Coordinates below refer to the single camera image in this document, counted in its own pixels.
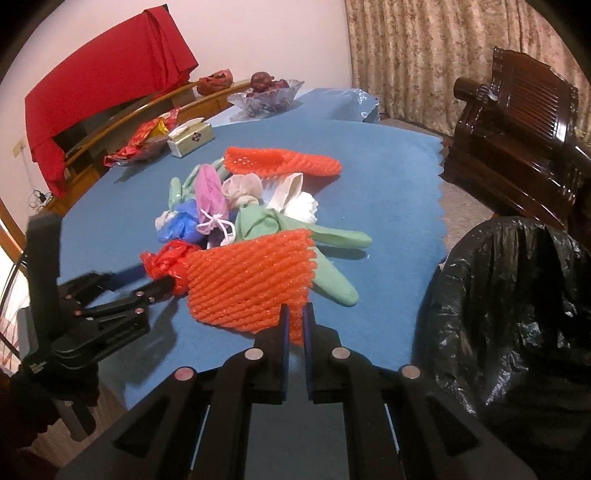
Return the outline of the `red plastic bag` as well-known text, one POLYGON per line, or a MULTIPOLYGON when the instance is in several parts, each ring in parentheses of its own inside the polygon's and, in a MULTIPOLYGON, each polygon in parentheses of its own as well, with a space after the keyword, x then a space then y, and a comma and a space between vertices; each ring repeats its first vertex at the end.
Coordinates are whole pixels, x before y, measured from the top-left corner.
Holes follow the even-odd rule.
POLYGON ((174 279, 172 293, 183 296, 188 290, 188 257, 201 248, 183 240, 175 239, 166 243, 157 253, 142 252, 139 259, 148 277, 153 280, 170 276, 174 279))

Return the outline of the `orange foam net sleeve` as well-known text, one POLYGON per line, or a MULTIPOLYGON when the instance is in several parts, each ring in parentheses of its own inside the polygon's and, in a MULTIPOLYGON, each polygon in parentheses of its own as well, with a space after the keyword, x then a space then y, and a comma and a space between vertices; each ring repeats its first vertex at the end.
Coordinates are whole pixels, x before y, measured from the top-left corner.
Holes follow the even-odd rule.
POLYGON ((315 279, 315 243, 307 229, 198 251, 188 257, 187 306, 213 327, 249 334, 279 323, 290 307, 290 342, 304 343, 303 309, 315 279))

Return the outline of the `blue plastic bag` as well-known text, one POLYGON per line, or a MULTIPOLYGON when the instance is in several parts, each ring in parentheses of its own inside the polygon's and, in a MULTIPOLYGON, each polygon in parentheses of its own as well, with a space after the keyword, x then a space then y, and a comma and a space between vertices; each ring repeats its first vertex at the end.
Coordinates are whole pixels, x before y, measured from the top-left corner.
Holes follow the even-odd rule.
POLYGON ((204 234, 197 231, 197 201, 194 199, 176 205, 172 210, 164 211, 155 219, 157 238, 161 243, 181 240, 189 244, 198 244, 204 240, 204 234))

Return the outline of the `pink mesh drawstring pouch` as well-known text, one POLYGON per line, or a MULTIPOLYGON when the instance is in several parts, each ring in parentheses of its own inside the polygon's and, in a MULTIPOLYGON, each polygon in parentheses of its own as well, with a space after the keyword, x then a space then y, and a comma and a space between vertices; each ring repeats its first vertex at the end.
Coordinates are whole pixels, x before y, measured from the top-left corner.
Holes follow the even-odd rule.
POLYGON ((201 165, 195 177, 195 201, 197 201, 197 232, 209 235, 215 229, 221 231, 221 246, 235 241, 235 225, 229 220, 226 199, 221 192, 221 180, 211 165, 201 165))

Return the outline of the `black trash bag bin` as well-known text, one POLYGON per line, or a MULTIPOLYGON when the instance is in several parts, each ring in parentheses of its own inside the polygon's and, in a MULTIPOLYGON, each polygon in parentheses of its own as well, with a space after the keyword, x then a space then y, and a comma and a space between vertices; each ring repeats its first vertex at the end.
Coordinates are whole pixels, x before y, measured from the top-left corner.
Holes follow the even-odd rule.
POLYGON ((417 360, 541 479, 590 475, 590 256, 519 217, 450 252, 427 297, 417 360))

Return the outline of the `wooden bench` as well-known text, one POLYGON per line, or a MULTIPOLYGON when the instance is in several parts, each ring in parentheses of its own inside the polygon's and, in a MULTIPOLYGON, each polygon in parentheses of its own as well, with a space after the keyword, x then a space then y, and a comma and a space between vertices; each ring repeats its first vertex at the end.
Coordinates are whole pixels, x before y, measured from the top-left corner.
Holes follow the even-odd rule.
POLYGON ((178 110, 178 121, 209 119, 230 107, 228 97, 245 91, 249 81, 235 81, 228 88, 206 96, 197 94, 197 84, 187 83, 159 98, 149 95, 111 117, 81 139, 65 154, 66 194, 51 199, 48 210, 65 215, 73 205, 107 172, 102 158, 121 148, 140 124, 167 112, 178 110))

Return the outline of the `beige crumpled cloth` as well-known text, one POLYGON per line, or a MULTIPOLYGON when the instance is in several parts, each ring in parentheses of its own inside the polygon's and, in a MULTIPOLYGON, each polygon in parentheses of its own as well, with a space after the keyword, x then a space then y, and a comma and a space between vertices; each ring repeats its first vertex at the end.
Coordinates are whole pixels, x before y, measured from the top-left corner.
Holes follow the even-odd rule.
POLYGON ((229 210, 238 210, 246 205, 259 205, 263 199, 263 182, 254 173, 235 174, 222 183, 221 193, 229 210))

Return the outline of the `white crumpled tissue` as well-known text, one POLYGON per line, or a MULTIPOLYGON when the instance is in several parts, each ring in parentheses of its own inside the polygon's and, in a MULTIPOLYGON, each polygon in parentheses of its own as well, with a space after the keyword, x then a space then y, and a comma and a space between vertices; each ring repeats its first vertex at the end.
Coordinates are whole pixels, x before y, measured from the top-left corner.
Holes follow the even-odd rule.
POLYGON ((283 208, 283 214, 291 219, 315 224, 318 222, 318 201, 308 192, 301 192, 297 197, 291 198, 283 208))

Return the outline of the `red snack wrapper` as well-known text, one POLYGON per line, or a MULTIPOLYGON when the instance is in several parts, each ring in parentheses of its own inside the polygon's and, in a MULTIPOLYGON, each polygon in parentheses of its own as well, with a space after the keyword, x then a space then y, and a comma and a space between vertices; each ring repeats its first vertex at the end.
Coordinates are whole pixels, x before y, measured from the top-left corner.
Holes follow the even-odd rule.
POLYGON ((115 153, 105 155, 105 167, 128 166, 133 162, 148 162, 155 159, 167 145, 169 133, 176 127, 178 107, 142 123, 130 140, 115 153))

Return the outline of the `tissue box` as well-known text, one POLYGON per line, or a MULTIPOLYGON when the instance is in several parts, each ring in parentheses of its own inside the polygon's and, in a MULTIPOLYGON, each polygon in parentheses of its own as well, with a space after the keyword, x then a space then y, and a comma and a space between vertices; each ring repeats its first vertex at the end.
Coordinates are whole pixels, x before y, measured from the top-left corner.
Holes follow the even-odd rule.
POLYGON ((182 158, 213 139, 211 124, 197 117, 174 128, 168 134, 167 145, 172 156, 182 158))

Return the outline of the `long orange foam net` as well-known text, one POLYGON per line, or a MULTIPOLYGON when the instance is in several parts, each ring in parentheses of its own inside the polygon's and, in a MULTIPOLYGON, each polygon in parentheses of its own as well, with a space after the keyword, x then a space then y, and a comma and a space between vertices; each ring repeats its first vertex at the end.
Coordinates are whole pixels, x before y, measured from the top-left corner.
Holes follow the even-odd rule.
POLYGON ((260 178, 293 173, 331 177, 342 173, 341 162, 332 157, 285 149, 228 147, 223 159, 230 173, 254 173, 260 178))

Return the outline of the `red bag on bench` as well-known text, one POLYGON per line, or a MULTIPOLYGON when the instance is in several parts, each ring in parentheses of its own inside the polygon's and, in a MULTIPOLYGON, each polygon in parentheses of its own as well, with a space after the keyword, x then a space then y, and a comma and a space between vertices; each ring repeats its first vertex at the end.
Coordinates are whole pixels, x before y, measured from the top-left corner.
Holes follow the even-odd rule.
POLYGON ((211 75, 200 77, 197 81, 197 93, 208 96, 228 89, 233 84, 233 75, 229 69, 223 69, 211 75))

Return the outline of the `red cloth cover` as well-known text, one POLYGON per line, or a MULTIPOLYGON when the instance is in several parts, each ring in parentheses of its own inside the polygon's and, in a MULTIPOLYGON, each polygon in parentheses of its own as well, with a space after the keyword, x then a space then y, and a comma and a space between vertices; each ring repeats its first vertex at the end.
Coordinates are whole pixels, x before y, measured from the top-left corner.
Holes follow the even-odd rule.
POLYGON ((119 23, 58 64, 25 97, 32 160, 50 192, 66 193, 65 153, 56 136, 111 107, 174 90, 197 66, 164 6, 119 23))

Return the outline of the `red fruit in bowl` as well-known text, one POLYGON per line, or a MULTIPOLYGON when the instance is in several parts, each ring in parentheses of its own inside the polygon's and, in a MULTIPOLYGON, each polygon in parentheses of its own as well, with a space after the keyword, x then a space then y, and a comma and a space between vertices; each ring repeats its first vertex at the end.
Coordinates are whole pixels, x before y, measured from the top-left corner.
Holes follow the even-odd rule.
POLYGON ((252 97, 264 92, 286 89, 290 87, 290 84, 287 82, 287 80, 276 80, 269 73, 262 71, 256 72, 252 75, 250 78, 249 87, 250 91, 248 94, 246 94, 247 97, 252 97))

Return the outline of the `beige patterned curtain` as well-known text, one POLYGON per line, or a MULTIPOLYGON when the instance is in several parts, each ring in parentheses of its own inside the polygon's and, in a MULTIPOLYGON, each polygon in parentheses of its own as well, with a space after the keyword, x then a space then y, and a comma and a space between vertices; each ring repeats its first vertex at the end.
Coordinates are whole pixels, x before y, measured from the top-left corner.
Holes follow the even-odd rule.
POLYGON ((575 131, 590 140, 590 82, 553 26, 525 1, 346 2, 353 84, 391 118, 451 135, 459 77, 491 78, 496 47, 550 65, 579 91, 575 131))

